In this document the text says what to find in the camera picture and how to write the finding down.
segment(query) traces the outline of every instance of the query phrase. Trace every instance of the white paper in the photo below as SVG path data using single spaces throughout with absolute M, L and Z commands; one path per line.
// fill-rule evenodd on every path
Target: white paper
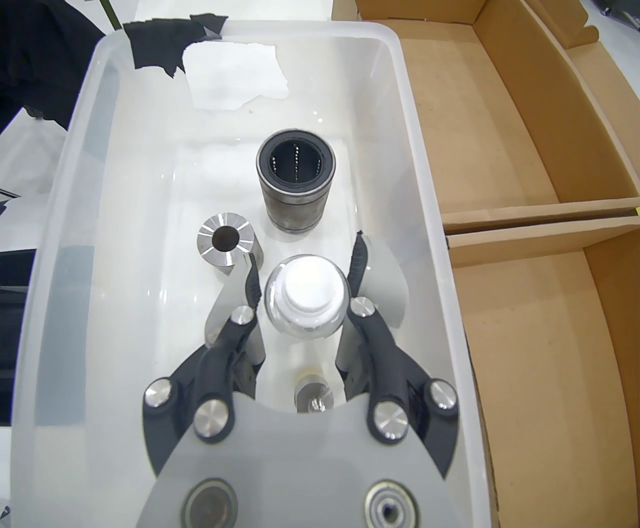
M 235 110 L 259 95 L 284 99 L 289 94 L 275 46 L 197 42 L 187 47 L 182 60 L 199 109 Z

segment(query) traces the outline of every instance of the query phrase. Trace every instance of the metal bolt head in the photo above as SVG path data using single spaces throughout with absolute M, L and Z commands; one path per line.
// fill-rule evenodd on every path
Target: metal bolt head
M 409 429 L 409 420 L 394 401 L 381 401 L 373 410 L 373 422 L 387 440 L 402 440 Z
M 354 297 L 349 306 L 358 317 L 371 317 L 376 312 L 373 302 L 366 297 Z
M 233 312 L 231 312 L 231 320 L 240 326 L 249 324 L 253 321 L 254 317 L 255 312 L 251 306 L 238 306 Z
M 444 380 L 434 380 L 429 388 L 431 399 L 443 411 L 450 411 L 458 404 L 455 389 Z
M 220 434 L 229 421 L 229 407 L 219 399 L 210 399 L 200 405 L 193 416 L 193 428 L 200 438 L 213 438 Z
M 168 378 L 160 378 L 149 385 L 145 391 L 145 404 L 154 409 L 164 405 L 171 398 L 173 385 Z

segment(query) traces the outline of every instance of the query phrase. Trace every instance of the black rubber seal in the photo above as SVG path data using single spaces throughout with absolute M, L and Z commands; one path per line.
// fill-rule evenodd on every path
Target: black rubber seal
M 369 250 L 367 243 L 362 238 L 362 231 L 358 231 L 356 242 L 351 252 L 351 264 L 349 265 L 349 275 L 347 275 L 347 283 L 351 291 L 351 297 L 357 297 L 364 279 L 364 273 L 367 270 L 367 262 L 369 261 Z
M 255 262 L 255 256 L 249 253 L 249 259 L 251 260 L 251 270 L 246 278 L 244 284 L 244 294 L 249 306 L 254 310 L 258 309 L 258 303 L 260 297 L 262 297 L 262 290 L 260 289 L 260 276 L 258 275 L 258 265 Z
M 311 181 L 291 183 L 278 178 L 278 176 L 274 174 L 271 165 L 269 164 L 271 155 L 276 148 L 288 141 L 304 143 L 313 148 L 318 154 L 318 157 L 320 158 L 320 172 Z M 329 177 L 333 174 L 335 159 L 329 145 L 327 145 L 325 140 L 319 136 L 304 130 L 286 130 L 275 134 L 262 146 L 262 150 L 260 151 L 258 158 L 258 166 L 264 179 L 276 189 L 286 193 L 304 194 L 309 191 L 313 191 L 326 183 Z

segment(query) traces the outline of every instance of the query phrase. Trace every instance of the black tape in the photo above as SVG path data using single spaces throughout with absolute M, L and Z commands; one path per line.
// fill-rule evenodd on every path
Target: black tape
M 227 17 L 211 13 L 191 15 L 186 19 L 153 19 L 124 24 L 131 41 L 136 70 L 146 66 L 160 66 L 173 77 L 180 68 L 184 71 L 182 54 L 187 46 L 202 40 L 219 40 Z

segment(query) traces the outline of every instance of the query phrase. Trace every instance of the cardboard flap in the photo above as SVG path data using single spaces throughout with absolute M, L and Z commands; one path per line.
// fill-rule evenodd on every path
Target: cardboard flap
M 620 372 L 640 508 L 640 232 L 600 242 L 585 248 L 584 254 L 598 289 Z
M 474 29 L 561 202 L 638 196 L 640 182 L 567 53 L 524 0 L 489 0 Z
M 485 0 L 356 0 L 363 20 L 413 19 L 473 24 Z
M 598 42 L 598 28 L 586 26 L 589 15 L 579 0 L 526 0 L 564 49 Z

